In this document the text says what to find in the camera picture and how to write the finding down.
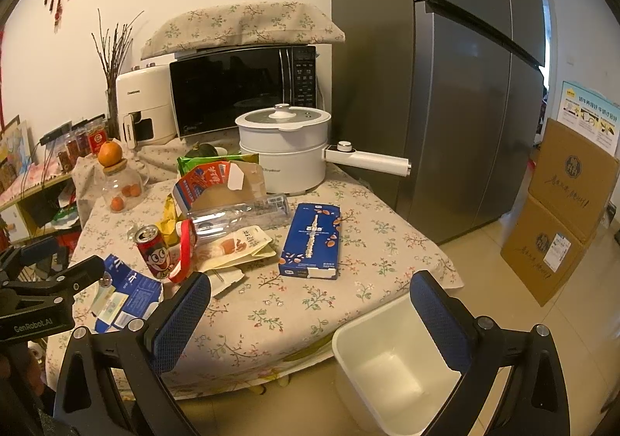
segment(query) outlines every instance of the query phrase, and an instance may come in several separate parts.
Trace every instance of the wooden lid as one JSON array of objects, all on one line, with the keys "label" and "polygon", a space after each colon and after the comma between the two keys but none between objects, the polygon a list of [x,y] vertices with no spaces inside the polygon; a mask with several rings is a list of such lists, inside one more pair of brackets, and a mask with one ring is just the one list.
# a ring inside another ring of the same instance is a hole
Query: wooden lid
[{"label": "wooden lid", "polygon": [[111,167],[103,167],[103,173],[107,176],[111,176],[112,174],[116,174],[121,170],[125,170],[127,166],[127,158],[123,158],[116,165],[112,165]]}]

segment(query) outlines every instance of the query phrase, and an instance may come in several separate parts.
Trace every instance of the person's hand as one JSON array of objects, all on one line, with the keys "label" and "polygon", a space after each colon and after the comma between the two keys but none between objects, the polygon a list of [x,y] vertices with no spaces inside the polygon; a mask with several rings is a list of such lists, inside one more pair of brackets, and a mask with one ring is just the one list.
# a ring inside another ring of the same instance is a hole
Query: person's hand
[{"label": "person's hand", "polygon": [[[29,350],[30,354],[30,362],[26,366],[25,371],[20,371],[20,374],[24,378],[24,380],[30,385],[33,392],[40,396],[43,394],[45,390],[45,384],[43,384],[43,380],[41,380],[41,368],[36,361],[35,355]],[[9,378],[10,377],[10,363],[9,360],[4,356],[0,355],[0,378]]]}]

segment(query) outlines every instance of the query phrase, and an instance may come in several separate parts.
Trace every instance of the can top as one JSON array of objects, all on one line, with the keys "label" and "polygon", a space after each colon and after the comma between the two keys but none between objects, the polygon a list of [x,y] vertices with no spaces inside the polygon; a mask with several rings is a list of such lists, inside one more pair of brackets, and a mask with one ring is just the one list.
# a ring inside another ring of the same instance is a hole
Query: can top
[{"label": "can top", "polygon": [[134,236],[134,240],[137,244],[146,244],[159,235],[159,228],[154,224],[141,227]]}]

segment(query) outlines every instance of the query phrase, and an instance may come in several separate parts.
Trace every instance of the trash can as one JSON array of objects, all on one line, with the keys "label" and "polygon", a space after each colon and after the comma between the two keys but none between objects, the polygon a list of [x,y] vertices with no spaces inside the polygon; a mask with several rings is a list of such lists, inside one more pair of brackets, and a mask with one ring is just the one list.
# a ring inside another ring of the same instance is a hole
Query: trash can
[{"label": "trash can", "polygon": [[461,377],[446,366],[406,294],[334,334],[336,389],[357,424],[421,434]]}]

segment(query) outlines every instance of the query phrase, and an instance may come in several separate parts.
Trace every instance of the microwave control panel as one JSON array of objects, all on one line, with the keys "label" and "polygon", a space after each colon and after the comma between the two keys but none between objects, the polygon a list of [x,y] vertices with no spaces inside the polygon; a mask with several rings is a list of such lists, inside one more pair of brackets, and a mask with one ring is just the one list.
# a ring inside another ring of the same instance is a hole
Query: microwave control panel
[{"label": "microwave control panel", "polygon": [[316,48],[293,47],[293,105],[317,107],[316,105]]}]

